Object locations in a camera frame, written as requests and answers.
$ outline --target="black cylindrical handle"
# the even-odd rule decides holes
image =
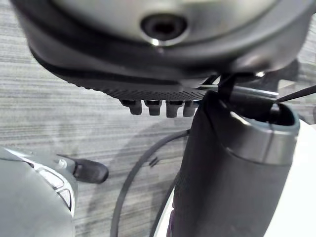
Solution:
[[[284,164],[238,157],[218,138],[218,132],[229,134],[232,131],[219,131],[212,123],[212,116],[220,121],[218,117],[223,114],[210,115],[206,105],[203,101],[195,115],[175,187],[172,236],[262,237],[277,207],[292,157]],[[297,135],[293,127],[290,130],[293,136]],[[240,146],[247,137],[243,132],[232,136]],[[263,145],[261,149],[275,149],[275,146]],[[271,160],[271,153],[267,150],[266,154]]]

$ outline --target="striped carpet floor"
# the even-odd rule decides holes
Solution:
[[[299,80],[282,95],[316,84],[315,26],[300,61]],[[310,123],[316,96],[290,103]],[[188,129],[191,118],[132,116],[119,101],[101,92],[68,84],[45,71],[31,56],[7,0],[0,0],[0,145],[65,154],[104,163],[110,170],[102,185],[80,184],[77,237],[108,237],[116,199],[129,171],[152,144]],[[177,173],[186,140],[179,139],[152,157],[137,175],[122,210],[120,237],[147,237],[159,205]]]

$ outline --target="black cable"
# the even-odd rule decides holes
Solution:
[[[110,237],[118,237],[119,234],[119,218],[120,214],[123,208],[123,204],[128,192],[129,187],[131,186],[136,174],[140,170],[140,168],[143,166],[143,164],[150,158],[150,156],[155,153],[160,147],[164,146],[168,142],[171,142],[175,139],[186,137],[190,133],[190,130],[185,130],[181,132],[176,132],[172,135],[169,135],[160,141],[158,141],[156,144],[154,144],[152,147],[150,147],[137,161],[137,163],[134,165],[130,173],[128,174],[122,189],[120,190],[117,202],[115,204],[112,222],[111,222],[111,231],[110,231]]]
[[[316,85],[313,85],[313,86],[307,87],[307,88],[305,88],[303,90],[299,90],[299,91],[296,91],[296,92],[294,92],[292,94],[283,96],[281,98],[278,98],[276,101],[278,103],[285,102],[285,101],[301,98],[301,97],[304,97],[304,96],[307,96],[307,95],[311,95],[311,94],[314,94],[314,93],[316,93]]]

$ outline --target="black perforated grille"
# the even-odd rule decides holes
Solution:
[[[104,93],[124,100],[201,100],[205,91],[157,92],[137,90],[111,90],[105,89]]]

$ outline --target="gray plastic housing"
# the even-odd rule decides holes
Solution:
[[[71,211],[53,187],[24,159],[57,171],[71,184],[77,198],[73,161],[0,147],[0,236],[74,237]]]

